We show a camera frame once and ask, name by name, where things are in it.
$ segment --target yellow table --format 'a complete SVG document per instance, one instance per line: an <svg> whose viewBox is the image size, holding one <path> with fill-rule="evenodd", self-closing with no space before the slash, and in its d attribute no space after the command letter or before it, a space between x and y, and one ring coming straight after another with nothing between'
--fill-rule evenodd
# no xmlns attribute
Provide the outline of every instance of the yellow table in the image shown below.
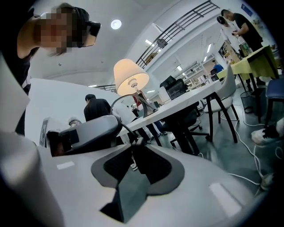
<svg viewBox="0 0 284 227"><path fill-rule="evenodd" d="M234 74L240 74L243 80L250 79L249 74L252 74L254 77L279 77L270 46L262 47L241 61L233 64L232 70ZM219 79L226 77L226 75L226 69L217 74Z"/></svg>

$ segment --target recessed light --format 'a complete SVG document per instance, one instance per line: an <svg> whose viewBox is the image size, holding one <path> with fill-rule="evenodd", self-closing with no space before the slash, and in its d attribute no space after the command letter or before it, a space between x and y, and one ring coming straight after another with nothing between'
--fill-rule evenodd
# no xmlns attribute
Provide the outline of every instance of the recessed light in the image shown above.
<svg viewBox="0 0 284 227"><path fill-rule="evenodd" d="M119 29L121 27L121 21L120 20L113 20L110 24L112 29Z"/></svg>
<svg viewBox="0 0 284 227"><path fill-rule="evenodd" d="M210 51L211 48L211 44L209 44L208 49L207 49L207 53Z"/></svg>

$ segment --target lampshade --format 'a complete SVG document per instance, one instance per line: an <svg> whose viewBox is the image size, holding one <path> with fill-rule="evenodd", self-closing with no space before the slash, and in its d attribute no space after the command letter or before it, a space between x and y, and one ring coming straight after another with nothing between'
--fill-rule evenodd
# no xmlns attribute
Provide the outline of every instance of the lampshade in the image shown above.
<svg viewBox="0 0 284 227"><path fill-rule="evenodd" d="M130 81L136 79L137 88L141 90L149 81L149 75L130 59L122 59L114 66L114 80L119 95L133 94L136 92L131 87Z"/></svg>

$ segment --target black t-shirt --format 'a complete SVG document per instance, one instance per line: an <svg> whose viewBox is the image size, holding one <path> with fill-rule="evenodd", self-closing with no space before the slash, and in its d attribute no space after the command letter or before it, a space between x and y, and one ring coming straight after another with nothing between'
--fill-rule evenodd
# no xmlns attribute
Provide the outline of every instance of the black t-shirt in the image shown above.
<svg viewBox="0 0 284 227"><path fill-rule="evenodd" d="M105 99L91 98L89 104L84 109L84 115L86 121L110 115L110 105Z"/></svg>
<svg viewBox="0 0 284 227"><path fill-rule="evenodd" d="M18 19L17 21L14 20L15 18L10 20L9 17L6 18L5 23L1 25L2 29L5 31L1 34L1 50L8 67L21 86L27 78L31 57L38 48L33 49L24 59L20 59L17 53L17 39L22 26L34 16L33 12L34 9L30 9L29 11L20 10L18 14L13 13L11 16L16 17Z"/></svg>
<svg viewBox="0 0 284 227"><path fill-rule="evenodd" d="M246 41L246 43L250 46L250 44L253 44L255 42L261 43L262 37L258 34L257 30L254 28L252 23L243 15L239 13L234 13L235 21L237 26L241 29L241 26L246 23L248 26L248 32L245 34L242 34L242 37Z"/></svg>

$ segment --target black trash can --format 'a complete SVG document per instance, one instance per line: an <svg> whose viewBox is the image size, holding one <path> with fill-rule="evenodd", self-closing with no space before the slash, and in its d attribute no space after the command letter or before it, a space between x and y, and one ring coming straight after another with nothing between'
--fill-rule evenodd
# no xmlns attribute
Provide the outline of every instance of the black trash can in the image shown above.
<svg viewBox="0 0 284 227"><path fill-rule="evenodd" d="M253 100L251 97L252 93L250 91L245 91L240 95L241 101L243 103L244 111L246 114L253 113Z"/></svg>
<svg viewBox="0 0 284 227"><path fill-rule="evenodd" d="M253 111L256 116L260 114L260 116L264 115L267 110L267 102L266 102L266 95L265 95L265 88L258 88L255 91L252 92L251 98L252 98L252 106L253 106ZM260 113L257 111L257 98L259 99L259 104L260 104Z"/></svg>

